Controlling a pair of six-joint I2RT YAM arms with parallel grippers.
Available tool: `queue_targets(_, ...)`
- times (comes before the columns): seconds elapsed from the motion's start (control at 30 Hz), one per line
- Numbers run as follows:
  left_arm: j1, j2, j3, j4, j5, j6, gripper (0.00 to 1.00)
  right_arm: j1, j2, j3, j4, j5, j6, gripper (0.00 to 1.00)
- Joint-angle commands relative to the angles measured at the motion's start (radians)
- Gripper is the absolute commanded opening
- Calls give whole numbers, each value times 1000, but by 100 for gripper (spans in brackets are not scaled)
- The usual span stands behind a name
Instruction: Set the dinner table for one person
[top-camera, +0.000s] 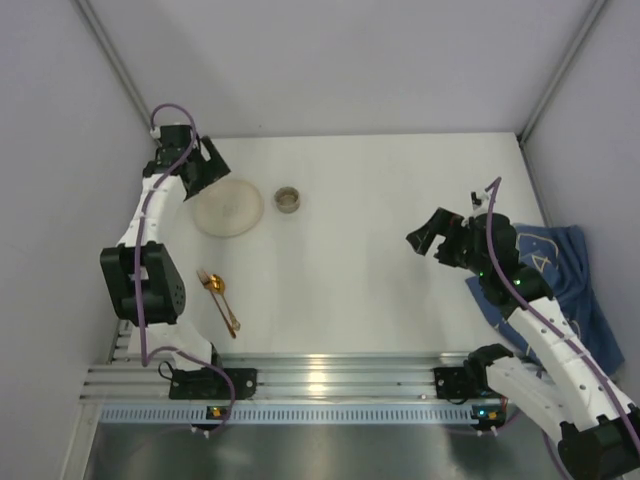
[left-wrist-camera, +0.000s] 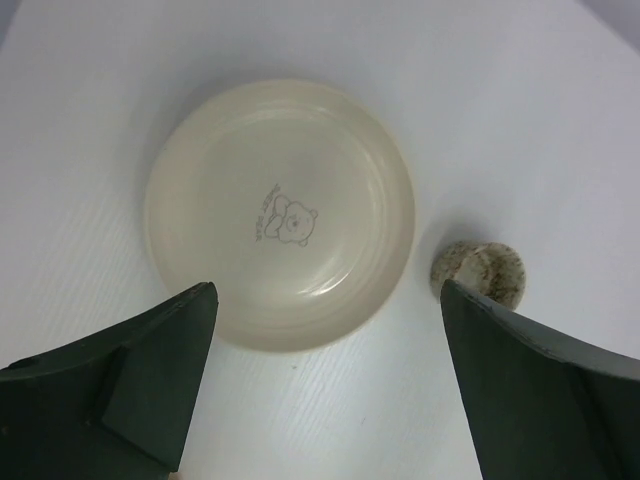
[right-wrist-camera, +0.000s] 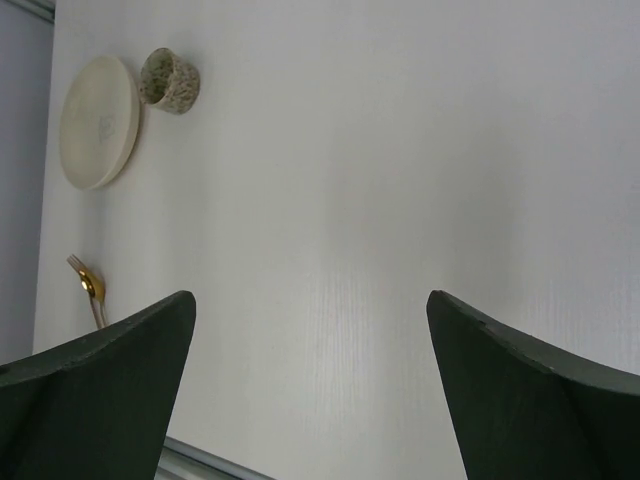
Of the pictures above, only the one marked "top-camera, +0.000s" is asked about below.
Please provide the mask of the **cream ceramic plate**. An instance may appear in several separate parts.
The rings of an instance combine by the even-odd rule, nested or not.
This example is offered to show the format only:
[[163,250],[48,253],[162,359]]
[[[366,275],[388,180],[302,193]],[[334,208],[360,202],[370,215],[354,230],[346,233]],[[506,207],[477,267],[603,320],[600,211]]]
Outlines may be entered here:
[[252,229],[264,212],[264,200],[250,182],[220,180],[196,195],[193,219],[205,234],[219,238],[242,235]]

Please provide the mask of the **small beige ceramic cup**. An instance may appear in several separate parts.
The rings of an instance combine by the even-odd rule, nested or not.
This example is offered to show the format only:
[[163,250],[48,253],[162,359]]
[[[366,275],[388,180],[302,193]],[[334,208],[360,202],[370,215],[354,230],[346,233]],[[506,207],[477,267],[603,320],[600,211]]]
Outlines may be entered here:
[[279,188],[273,195],[274,205],[283,214],[296,212],[301,204],[300,192],[292,186]]

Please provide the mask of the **blue fish pattern placemat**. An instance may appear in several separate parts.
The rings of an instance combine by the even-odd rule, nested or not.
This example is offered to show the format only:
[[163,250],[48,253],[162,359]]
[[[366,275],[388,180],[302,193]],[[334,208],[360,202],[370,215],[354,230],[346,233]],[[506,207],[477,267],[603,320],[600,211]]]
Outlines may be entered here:
[[571,328],[605,374],[623,365],[624,356],[594,293],[587,246],[577,226],[515,226],[520,260],[541,273]]

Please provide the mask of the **rose gold fork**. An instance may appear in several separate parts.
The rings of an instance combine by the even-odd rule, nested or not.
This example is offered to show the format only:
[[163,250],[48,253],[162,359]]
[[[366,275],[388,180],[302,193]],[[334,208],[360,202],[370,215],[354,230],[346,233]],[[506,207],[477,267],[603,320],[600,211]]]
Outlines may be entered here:
[[214,288],[214,280],[213,277],[211,275],[209,275],[206,271],[204,271],[203,269],[199,269],[197,271],[197,276],[203,286],[203,288],[205,290],[207,290],[209,292],[209,294],[211,295],[219,313],[221,314],[221,317],[223,319],[223,322],[231,336],[232,339],[235,339],[237,337],[236,335],[236,330],[232,325],[232,322],[230,320],[230,318],[223,312],[222,306],[220,305],[220,302],[218,301],[218,296],[219,293],[218,291]]

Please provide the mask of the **gold spoon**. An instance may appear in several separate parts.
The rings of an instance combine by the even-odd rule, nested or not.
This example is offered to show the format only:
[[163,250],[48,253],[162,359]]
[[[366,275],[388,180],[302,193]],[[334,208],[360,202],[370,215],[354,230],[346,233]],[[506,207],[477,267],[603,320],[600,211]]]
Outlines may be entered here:
[[229,317],[229,321],[231,324],[232,329],[235,332],[239,332],[241,329],[241,324],[240,322],[237,320],[235,314],[233,313],[227,299],[226,299],[226,283],[224,282],[224,280],[219,276],[219,275],[210,275],[209,276],[209,280],[210,283],[212,285],[212,288],[214,290],[214,292],[221,297],[227,312],[228,312],[228,317]]

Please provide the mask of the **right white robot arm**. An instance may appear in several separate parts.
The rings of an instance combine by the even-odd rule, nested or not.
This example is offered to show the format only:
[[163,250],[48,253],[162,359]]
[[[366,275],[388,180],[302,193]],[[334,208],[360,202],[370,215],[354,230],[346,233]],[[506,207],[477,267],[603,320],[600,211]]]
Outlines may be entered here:
[[555,443],[574,479],[615,479],[638,469],[638,406],[580,341],[541,272],[521,260],[510,220],[439,208],[406,240],[424,256],[437,237],[435,259],[475,274],[484,298],[542,367],[534,372],[501,344],[480,347],[464,363],[474,389],[513,401]]

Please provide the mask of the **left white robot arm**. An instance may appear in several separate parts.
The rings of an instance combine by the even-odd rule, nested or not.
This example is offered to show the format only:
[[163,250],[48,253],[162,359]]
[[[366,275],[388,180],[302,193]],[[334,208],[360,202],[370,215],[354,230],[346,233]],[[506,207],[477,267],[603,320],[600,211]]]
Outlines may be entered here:
[[194,125],[155,126],[151,135],[158,146],[143,169],[138,205],[117,244],[101,251],[101,270],[116,316],[138,331],[144,365],[167,353],[181,370],[218,366],[213,344],[181,318],[187,288],[167,242],[181,206],[230,169]]

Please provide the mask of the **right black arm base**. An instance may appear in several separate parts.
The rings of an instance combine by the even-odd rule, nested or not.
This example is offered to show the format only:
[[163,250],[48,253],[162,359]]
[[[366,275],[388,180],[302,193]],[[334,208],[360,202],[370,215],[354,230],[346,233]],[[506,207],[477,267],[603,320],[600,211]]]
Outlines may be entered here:
[[485,368],[470,365],[433,369],[436,397],[454,404],[470,400],[501,399],[488,384]]

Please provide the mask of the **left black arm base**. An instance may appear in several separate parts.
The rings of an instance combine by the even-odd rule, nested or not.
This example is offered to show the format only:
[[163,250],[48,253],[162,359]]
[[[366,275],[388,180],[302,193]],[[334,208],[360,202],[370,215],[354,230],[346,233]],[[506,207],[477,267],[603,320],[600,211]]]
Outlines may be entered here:
[[[258,371],[254,368],[225,368],[235,391],[236,400],[251,398],[257,387]],[[197,371],[173,370],[169,389],[171,400],[230,400],[228,382],[208,368]]]

